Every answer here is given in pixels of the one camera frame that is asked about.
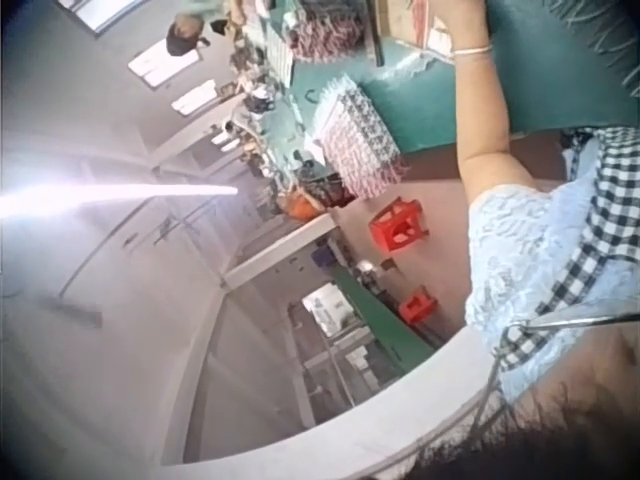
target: hair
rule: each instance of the hair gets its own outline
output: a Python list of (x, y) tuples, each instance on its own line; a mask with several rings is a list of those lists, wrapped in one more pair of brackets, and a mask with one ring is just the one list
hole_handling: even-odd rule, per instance
[(213, 30), (213, 33), (217, 33), (218, 35), (222, 35), (224, 37), (226, 35), (225, 30), (228, 23), (229, 21), (226, 19), (219, 19), (214, 20), (209, 25), (211, 25), (211, 30)]
[(397, 480), (640, 478), (640, 415), (567, 405), (546, 420), (512, 419), (484, 438), (427, 448)]
[(228, 120), (227, 122), (225, 122), (222, 128), (224, 129), (225, 132), (231, 134), (235, 131), (236, 126), (231, 120)]
[(181, 57), (198, 46), (199, 35), (190, 38), (180, 37), (176, 33), (176, 25), (172, 23), (167, 32), (167, 52), (172, 57)]

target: hand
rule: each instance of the hand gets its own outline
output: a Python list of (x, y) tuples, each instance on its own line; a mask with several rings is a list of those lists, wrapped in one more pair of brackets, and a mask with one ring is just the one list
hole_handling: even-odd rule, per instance
[(456, 40), (486, 33), (486, 0), (429, 0), (429, 6), (447, 27), (454, 45)]

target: fluorescent light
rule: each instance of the fluorescent light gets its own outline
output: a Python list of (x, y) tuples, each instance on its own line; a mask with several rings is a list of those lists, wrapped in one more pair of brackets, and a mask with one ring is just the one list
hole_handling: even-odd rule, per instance
[(0, 197), (0, 218), (54, 215), (82, 205), (115, 200), (237, 193), (235, 187), (217, 185), (43, 185)]
[(166, 82), (180, 71), (200, 60), (196, 50), (181, 57), (172, 57), (167, 52), (167, 41), (163, 38), (129, 62), (129, 69), (151, 87)]
[(91, 30), (98, 33), (146, 0), (58, 0)]
[(173, 102), (171, 107), (182, 115), (187, 116), (205, 106), (217, 96), (216, 82), (207, 80), (202, 85), (190, 90)]
[(229, 143), (227, 143), (224, 147), (222, 147), (220, 150), (222, 150), (223, 152), (228, 152), (233, 150), (234, 148), (236, 148), (238, 145), (240, 145), (240, 139), (236, 138), (235, 140), (230, 141)]
[(222, 142), (225, 142), (231, 138), (227, 132), (222, 132), (216, 135), (211, 139), (211, 143), (214, 145), (220, 145)]

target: window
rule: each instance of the window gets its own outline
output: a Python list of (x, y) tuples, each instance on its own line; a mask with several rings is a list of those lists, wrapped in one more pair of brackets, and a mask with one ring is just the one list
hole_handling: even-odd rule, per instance
[(142, 78), (150, 87), (157, 87), (200, 60), (196, 50), (182, 57), (172, 57), (167, 52), (163, 38), (129, 62), (129, 69)]
[(216, 135), (215, 137), (213, 137), (211, 139), (211, 143), (213, 143), (214, 145), (220, 145), (221, 143), (224, 143), (227, 140), (229, 140), (229, 138), (231, 137), (229, 137), (229, 134), (227, 132), (222, 132)]
[(58, 0), (58, 4), (73, 13), (95, 33), (101, 33), (145, 1), (146, 0)]
[(176, 112), (181, 113), (186, 117), (199, 108), (204, 107), (217, 96), (218, 92), (216, 90), (216, 82), (213, 80), (207, 80), (199, 87), (185, 93), (182, 97), (173, 102), (171, 107), (173, 107)]
[(231, 142), (227, 143), (220, 150), (222, 150), (223, 152), (229, 152), (229, 151), (233, 150), (234, 148), (236, 148), (238, 145), (240, 145), (240, 139), (236, 138), (235, 140), (232, 140)]

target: embroidered fabric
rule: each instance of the embroidered fabric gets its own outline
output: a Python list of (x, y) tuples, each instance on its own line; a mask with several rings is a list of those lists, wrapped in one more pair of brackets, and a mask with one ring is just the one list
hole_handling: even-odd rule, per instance
[(347, 189), (359, 198), (375, 198), (405, 173), (400, 150), (369, 98), (348, 77), (322, 94), (313, 135)]

